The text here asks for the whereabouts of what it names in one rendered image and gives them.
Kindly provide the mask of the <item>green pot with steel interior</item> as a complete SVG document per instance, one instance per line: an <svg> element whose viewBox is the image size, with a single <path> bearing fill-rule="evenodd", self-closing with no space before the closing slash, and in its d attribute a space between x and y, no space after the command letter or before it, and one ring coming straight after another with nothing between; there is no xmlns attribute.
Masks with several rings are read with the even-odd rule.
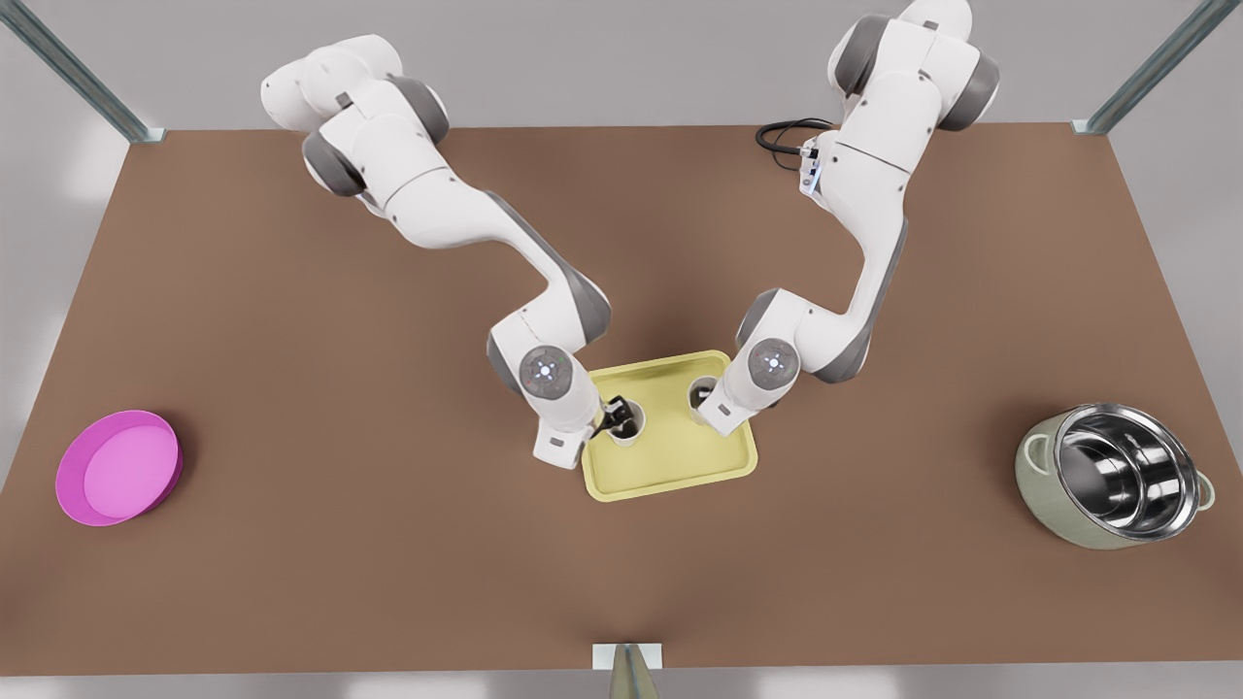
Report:
<svg viewBox="0 0 1243 699"><path fill-rule="evenodd" d="M1017 447L1014 478L1044 527L1096 551L1161 544L1217 499L1175 433L1116 403L1079 404L1039 420Z"/></svg>

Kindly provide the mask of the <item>yellow rectangular tray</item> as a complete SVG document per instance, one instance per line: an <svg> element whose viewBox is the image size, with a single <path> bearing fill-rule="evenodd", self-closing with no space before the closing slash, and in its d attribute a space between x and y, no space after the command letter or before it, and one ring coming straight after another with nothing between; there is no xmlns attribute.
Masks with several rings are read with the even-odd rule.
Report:
<svg viewBox="0 0 1243 699"><path fill-rule="evenodd" d="M617 502L753 473L758 451L750 424L718 435L694 419L687 400L694 381L722 376L728 361L718 350L704 350L590 372L603 397L638 403L645 420L635 442L600 435L588 443L580 464L590 498Z"/></svg>

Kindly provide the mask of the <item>pink round bowl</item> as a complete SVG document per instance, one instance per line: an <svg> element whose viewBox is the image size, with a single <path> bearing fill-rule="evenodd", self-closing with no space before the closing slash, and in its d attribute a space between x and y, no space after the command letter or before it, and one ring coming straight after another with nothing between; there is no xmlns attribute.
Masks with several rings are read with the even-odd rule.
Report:
<svg viewBox="0 0 1243 699"><path fill-rule="evenodd" d="M181 478L184 455L164 417L128 409L103 415L71 442L56 471L58 507L104 527L150 512Z"/></svg>

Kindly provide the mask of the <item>silver frame post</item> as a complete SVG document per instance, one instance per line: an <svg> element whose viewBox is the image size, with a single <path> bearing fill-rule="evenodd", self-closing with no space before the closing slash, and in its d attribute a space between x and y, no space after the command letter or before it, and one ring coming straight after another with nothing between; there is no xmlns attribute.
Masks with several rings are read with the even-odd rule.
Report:
<svg viewBox="0 0 1243 699"><path fill-rule="evenodd" d="M131 146L159 146L165 139L165 129L145 126L133 114L22 0L0 0L0 22Z"/></svg>
<svg viewBox="0 0 1243 699"><path fill-rule="evenodd" d="M1162 83L1190 53L1229 17L1231 12L1243 6L1243 0L1199 0L1180 25L1171 32L1158 49L1154 49L1147 58L1119 85L1114 93L1083 119L1070 119L1074 134L1109 134L1122 119Z"/></svg>
<svg viewBox="0 0 1243 699"><path fill-rule="evenodd" d="M609 670L609 699L661 699L653 669L664 668L661 643L593 646L594 670Z"/></svg>

